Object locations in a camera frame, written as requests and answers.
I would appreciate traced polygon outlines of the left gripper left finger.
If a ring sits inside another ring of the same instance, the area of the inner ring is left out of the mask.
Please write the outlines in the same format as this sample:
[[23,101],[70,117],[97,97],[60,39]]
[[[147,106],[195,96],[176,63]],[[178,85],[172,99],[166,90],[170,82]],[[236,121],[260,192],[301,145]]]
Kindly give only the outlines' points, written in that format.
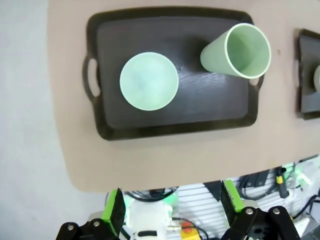
[[109,195],[100,218],[79,226],[75,222],[61,225],[57,240],[118,240],[126,215],[126,205],[120,188]]

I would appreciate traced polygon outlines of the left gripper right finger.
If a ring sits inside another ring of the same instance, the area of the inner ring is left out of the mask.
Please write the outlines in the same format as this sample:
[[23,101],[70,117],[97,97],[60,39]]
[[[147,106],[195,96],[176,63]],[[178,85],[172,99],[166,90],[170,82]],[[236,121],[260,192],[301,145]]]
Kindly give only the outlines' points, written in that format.
[[254,205],[246,206],[234,183],[221,183],[221,197],[229,228],[222,240],[299,240],[300,235],[283,206],[263,211]]

